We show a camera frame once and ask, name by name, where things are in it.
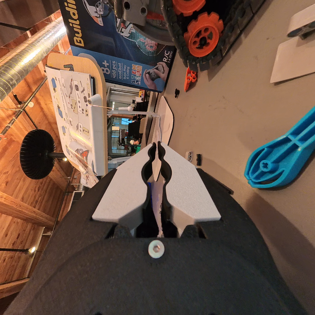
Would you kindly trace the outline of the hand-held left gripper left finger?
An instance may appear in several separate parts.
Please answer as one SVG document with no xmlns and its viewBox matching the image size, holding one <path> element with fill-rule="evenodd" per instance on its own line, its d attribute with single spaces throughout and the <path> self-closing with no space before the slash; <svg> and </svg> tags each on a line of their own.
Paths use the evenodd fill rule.
<svg viewBox="0 0 315 315">
<path fill-rule="evenodd" d="M 143 221 L 143 210 L 150 201 L 148 180 L 152 177 L 156 143 L 149 144 L 118 166 L 97 205 L 92 219 L 117 223 L 135 230 Z"/>
</svg>

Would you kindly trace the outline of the orange wedge panel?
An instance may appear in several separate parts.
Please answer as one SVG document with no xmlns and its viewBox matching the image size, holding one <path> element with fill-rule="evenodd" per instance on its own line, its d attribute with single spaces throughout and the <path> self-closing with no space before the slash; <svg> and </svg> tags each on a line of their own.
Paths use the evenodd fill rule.
<svg viewBox="0 0 315 315">
<path fill-rule="evenodd" d="M 198 72 L 191 70 L 189 67 L 186 71 L 185 81 L 184 81 L 184 91 L 187 92 L 190 84 L 195 83 L 198 79 Z"/>
</svg>

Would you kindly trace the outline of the grey orange tracked toy robot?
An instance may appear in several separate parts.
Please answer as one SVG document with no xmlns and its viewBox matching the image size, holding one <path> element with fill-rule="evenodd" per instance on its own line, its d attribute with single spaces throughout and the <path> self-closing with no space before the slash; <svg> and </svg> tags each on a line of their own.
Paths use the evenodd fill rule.
<svg viewBox="0 0 315 315">
<path fill-rule="evenodd" d="M 220 63 L 264 0 L 108 1 L 117 22 L 174 44 L 184 65 L 205 71 Z"/>
</svg>

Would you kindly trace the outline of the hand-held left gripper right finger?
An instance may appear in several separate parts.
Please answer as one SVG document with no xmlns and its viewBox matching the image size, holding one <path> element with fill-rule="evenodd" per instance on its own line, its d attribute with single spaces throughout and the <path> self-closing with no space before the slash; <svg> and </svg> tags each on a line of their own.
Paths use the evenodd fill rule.
<svg viewBox="0 0 315 315">
<path fill-rule="evenodd" d="M 157 151 L 163 179 L 163 237 L 180 237 L 187 226 L 219 221 L 221 215 L 195 166 L 163 142 L 158 142 Z"/>
</svg>

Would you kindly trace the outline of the teal separator tool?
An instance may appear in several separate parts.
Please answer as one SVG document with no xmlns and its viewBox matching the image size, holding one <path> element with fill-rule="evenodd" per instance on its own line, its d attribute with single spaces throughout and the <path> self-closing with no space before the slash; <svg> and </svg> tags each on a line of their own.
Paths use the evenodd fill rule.
<svg viewBox="0 0 315 315">
<path fill-rule="evenodd" d="M 315 108 L 289 131 L 257 148 L 249 157 L 244 176 L 253 188 L 277 188 L 290 184 L 315 148 Z"/>
</svg>

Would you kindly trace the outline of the silver ventilation duct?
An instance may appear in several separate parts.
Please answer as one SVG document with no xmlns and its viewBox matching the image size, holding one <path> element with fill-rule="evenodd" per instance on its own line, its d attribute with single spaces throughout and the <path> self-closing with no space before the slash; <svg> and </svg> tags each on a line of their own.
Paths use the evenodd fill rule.
<svg viewBox="0 0 315 315">
<path fill-rule="evenodd" d="M 41 62 L 66 35 L 62 17 L 46 25 L 0 61 L 0 102 Z"/>
</svg>

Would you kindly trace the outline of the grey curved panel assembly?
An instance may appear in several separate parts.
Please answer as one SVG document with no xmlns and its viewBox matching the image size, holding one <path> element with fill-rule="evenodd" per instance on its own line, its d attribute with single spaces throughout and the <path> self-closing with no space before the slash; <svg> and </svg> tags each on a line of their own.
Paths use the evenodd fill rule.
<svg viewBox="0 0 315 315">
<path fill-rule="evenodd" d="M 270 83 L 278 83 L 315 72 L 315 5 L 291 17 L 288 40 L 278 46 Z"/>
<path fill-rule="evenodd" d="M 162 237 L 162 199 L 163 199 L 163 184 L 164 178 L 161 175 L 161 161 L 156 154 L 155 160 L 152 162 L 153 179 L 151 181 L 152 209 L 159 228 L 158 237 Z"/>
</svg>

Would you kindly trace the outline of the dark blue robot kit box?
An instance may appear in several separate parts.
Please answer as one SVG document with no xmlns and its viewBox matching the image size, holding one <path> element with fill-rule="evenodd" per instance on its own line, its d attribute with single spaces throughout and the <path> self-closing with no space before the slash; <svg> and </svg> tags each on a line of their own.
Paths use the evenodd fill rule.
<svg viewBox="0 0 315 315">
<path fill-rule="evenodd" d="M 160 1 L 58 1 L 74 56 L 107 82 L 163 92 L 176 56 Z"/>
</svg>

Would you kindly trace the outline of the robot instruction booklet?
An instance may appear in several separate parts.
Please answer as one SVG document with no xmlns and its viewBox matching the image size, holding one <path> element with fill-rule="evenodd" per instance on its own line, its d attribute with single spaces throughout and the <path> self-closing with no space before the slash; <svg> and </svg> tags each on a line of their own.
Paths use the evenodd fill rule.
<svg viewBox="0 0 315 315">
<path fill-rule="evenodd" d="M 92 188 L 99 180 L 94 172 L 92 127 L 88 99 L 91 75 L 45 66 L 66 158 L 81 172 L 81 184 Z"/>
</svg>

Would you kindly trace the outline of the black pleated pendant lamp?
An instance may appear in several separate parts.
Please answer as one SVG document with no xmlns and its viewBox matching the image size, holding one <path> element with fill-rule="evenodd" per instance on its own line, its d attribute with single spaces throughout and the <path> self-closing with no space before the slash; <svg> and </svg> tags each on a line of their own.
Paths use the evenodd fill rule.
<svg viewBox="0 0 315 315">
<path fill-rule="evenodd" d="M 66 158 L 55 151 L 52 136 L 43 129 L 33 129 L 24 137 L 20 148 L 20 165 L 25 175 L 34 180 L 47 177 L 56 159 Z"/>
</svg>

